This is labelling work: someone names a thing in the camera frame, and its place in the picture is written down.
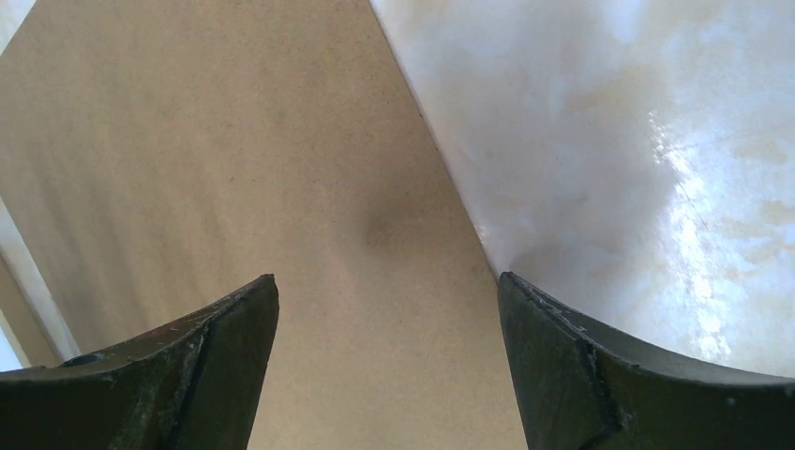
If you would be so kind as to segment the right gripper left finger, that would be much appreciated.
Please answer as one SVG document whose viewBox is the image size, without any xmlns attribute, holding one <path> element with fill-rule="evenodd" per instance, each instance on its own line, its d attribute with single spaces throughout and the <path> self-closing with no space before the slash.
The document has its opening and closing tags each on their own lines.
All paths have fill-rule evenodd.
<svg viewBox="0 0 795 450">
<path fill-rule="evenodd" d="M 58 367 L 1 376 L 5 449 L 244 449 L 278 323 L 258 277 L 180 319 Z"/>
</svg>

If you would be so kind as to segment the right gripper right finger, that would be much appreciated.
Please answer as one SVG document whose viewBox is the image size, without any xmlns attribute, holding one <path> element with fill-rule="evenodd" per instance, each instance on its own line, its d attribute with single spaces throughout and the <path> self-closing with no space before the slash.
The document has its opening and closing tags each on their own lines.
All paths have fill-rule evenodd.
<svg viewBox="0 0 795 450">
<path fill-rule="evenodd" d="M 790 449 L 794 381 L 671 352 L 500 276 L 505 351 L 531 449 Z"/>
</svg>

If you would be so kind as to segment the wooden picture frame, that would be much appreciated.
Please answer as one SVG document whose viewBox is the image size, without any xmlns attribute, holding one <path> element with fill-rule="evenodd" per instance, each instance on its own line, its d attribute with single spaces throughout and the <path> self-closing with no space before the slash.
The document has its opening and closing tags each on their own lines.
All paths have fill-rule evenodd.
<svg viewBox="0 0 795 450">
<path fill-rule="evenodd" d="M 54 367 L 82 353 L 4 205 L 1 331 L 23 367 Z"/>
</svg>

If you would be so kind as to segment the brown backing board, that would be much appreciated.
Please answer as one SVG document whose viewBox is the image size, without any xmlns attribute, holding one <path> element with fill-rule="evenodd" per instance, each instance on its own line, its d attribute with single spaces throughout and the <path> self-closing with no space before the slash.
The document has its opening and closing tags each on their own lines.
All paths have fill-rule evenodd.
<svg viewBox="0 0 795 450">
<path fill-rule="evenodd" d="M 275 277 L 253 449 L 522 449 L 496 286 L 366 1 L 38 1 L 1 196 L 81 351 Z"/>
</svg>

